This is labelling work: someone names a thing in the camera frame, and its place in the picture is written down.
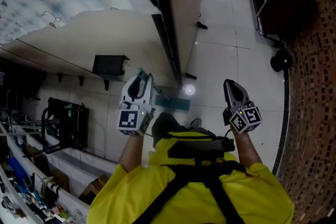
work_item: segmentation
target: red brick wall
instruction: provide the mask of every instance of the red brick wall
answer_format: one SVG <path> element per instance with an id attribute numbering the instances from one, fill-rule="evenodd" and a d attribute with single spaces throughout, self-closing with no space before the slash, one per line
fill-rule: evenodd
<path id="1" fill-rule="evenodd" d="M 295 203 L 293 223 L 312 223 L 336 206 L 336 0 L 287 40 L 290 114 L 278 179 Z"/>

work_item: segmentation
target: yellow shirt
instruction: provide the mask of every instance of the yellow shirt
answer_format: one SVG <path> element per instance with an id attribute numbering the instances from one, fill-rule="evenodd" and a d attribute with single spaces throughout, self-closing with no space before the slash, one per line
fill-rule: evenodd
<path id="1" fill-rule="evenodd" d="M 203 136 L 194 132 L 170 134 Z M 175 177 L 174 172 L 168 167 L 160 165 L 195 164 L 191 159 L 168 158 L 167 150 L 179 140 L 186 139 L 159 140 L 156 151 L 150 152 L 148 168 L 138 166 L 127 173 L 121 165 L 118 165 L 112 177 L 92 202 L 87 223 L 133 223 Z M 230 153 L 225 153 L 224 159 L 236 160 Z M 233 170 L 230 175 L 219 177 L 227 196 L 245 224 L 291 223 L 294 205 L 269 169 L 257 163 L 246 171 L 249 176 Z M 152 223 L 223 224 L 226 220 L 210 190 L 203 183 L 191 182 L 165 204 Z"/>

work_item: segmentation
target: white tiled floor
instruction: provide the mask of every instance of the white tiled floor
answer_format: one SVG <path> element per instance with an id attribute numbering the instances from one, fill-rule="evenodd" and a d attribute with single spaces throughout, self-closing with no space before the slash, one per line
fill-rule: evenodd
<path id="1" fill-rule="evenodd" d="M 223 82 L 225 79 L 238 81 L 261 111 L 263 123 L 250 136 L 261 159 L 272 169 L 284 105 L 282 73 L 274 72 L 269 63 L 277 49 L 255 31 L 250 0 L 201 0 L 200 12 L 200 22 L 207 25 L 208 30 L 198 31 L 188 67 L 188 72 L 197 76 L 197 80 L 185 80 L 185 84 L 196 87 L 191 97 L 192 106 L 188 113 L 168 112 L 183 125 L 201 118 L 204 128 L 224 135 L 228 127 L 224 126 L 222 117 L 226 107 Z M 112 82 L 109 91 L 105 91 L 102 80 L 85 79 L 81 87 L 76 77 L 64 76 L 59 83 L 56 75 L 48 75 L 39 92 L 41 101 L 26 103 L 25 111 L 39 119 L 49 97 L 84 103 L 90 109 L 87 151 L 118 161 L 128 138 L 115 127 L 123 85 L 123 82 Z M 155 119 L 164 111 L 161 107 L 156 109 L 148 128 L 150 134 Z M 146 136 L 144 163 L 148 161 L 148 151 L 153 150 L 152 143 L 152 138 Z"/>

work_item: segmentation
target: person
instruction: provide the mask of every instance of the person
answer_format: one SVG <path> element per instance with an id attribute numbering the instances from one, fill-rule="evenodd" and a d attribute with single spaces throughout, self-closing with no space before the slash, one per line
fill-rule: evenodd
<path id="1" fill-rule="evenodd" d="M 202 172 L 194 173 L 194 160 L 168 157 L 178 141 L 216 138 L 201 123 L 196 119 L 186 128 L 161 113 L 152 127 L 155 152 L 150 152 L 147 168 L 141 166 L 144 137 L 130 136 L 112 177 L 90 206 L 87 223 L 291 223 L 293 203 L 262 164 L 247 133 L 232 128 L 240 164 L 225 152 L 216 164 L 202 161 Z M 229 170 L 221 166 L 226 163 Z M 216 174 L 218 181 L 207 181 L 221 168 L 226 172 Z"/>

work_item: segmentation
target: black strap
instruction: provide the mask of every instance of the black strap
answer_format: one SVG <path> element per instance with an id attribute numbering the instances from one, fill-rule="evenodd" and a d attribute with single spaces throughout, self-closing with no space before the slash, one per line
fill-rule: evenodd
<path id="1" fill-rule="evenodd" d="M 237 213 L 235 207 L 227 196 L 220 175 L 229 175 L 232 170 L 246 173 L 245 167 L 235 161 L 225 161 L 225 165 L 194 166 L 194 165 L 167 165 L 175 174 L 175 178 L 170 181 L 166 188 L 149 205 L 144 213 L 133 224 L 150 223 L 161 211 L 163 206 L 181 188 L 189 182 L 203 182 L 210 189 L 227 223 L 244 224 L 243 219 Z"/>

